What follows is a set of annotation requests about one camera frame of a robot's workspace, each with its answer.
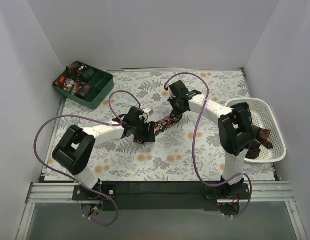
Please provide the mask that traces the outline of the pink rose floral tie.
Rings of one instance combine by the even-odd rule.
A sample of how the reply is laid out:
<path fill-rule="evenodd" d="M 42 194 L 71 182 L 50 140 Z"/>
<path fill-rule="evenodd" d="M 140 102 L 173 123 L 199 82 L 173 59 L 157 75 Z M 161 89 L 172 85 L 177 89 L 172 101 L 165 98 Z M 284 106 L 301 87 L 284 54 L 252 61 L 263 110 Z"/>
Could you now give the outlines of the pink rose floral tie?
<path fill-rule="evenodd" d="M 171 111 L 169 116 L 157 121 L 154 125 L 154 136 L 157 137 L 168 129 L 173 128 L 181 121 L 183 114 L 177 114 L 174 110 Z"/>

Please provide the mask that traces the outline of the brown blue floral tie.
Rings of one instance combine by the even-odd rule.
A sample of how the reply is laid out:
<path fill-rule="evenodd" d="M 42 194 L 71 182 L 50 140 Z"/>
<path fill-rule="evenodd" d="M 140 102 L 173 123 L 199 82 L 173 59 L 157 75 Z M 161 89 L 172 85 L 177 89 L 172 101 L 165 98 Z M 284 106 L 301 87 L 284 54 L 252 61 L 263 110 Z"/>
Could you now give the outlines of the brown blue floral tie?
<path fill-rule="evenodd" d="M 85 99 L 93 90 L 94 87 L 89 84 L 82 85 L 77 91 L 76 96 L 80 99 Z"/>

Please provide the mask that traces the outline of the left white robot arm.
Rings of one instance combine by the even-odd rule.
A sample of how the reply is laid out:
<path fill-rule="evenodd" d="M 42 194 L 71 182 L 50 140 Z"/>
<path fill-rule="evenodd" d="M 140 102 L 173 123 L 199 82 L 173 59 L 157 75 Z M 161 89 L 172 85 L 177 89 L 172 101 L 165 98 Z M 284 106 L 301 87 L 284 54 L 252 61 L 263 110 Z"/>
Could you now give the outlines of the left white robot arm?
<path fill-rule="evenodd" d="M 133 135 L 135 140 L 144 143 L 154 143 L 155 122 L 144 121 L 144 118 L 120 121 L 114 118 L 107 125 L 94 127 L 70 126 L 52 153 L 52 158 L 64 167 L 77 182 L 85 185 L 84 194 L 90 200 L 101 196 L 100 180 L 90 170 L 88 164 L 96 145 L 121 140 Z"/>

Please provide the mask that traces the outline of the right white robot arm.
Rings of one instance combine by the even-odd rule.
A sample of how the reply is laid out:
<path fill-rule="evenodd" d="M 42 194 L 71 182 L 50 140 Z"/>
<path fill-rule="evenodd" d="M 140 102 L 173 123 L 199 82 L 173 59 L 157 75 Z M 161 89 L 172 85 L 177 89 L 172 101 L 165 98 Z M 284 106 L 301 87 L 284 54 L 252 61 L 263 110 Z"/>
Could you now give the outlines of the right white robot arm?
<path fill-rule="evenodd" d="M 194 136 L 202 117 L 205 117 L 218 126 L 220 144 L 225 151 L 224 171 L 220 183 L 211 184 L 201 178 L 195 152 L 192 152 L 193 165 L 198 179 L 208 189 L 216 189 L 216 193 L 227 199 L 232 199 L 241 190 L 244 184 L 243 169 L 245 158 L 254 140 L 254 131 L 245 109 L 222 106 L 197 90 L 188 93 L 169 93 L 169 103 L 177 113 L 187 111 L 199 114 Z"/>

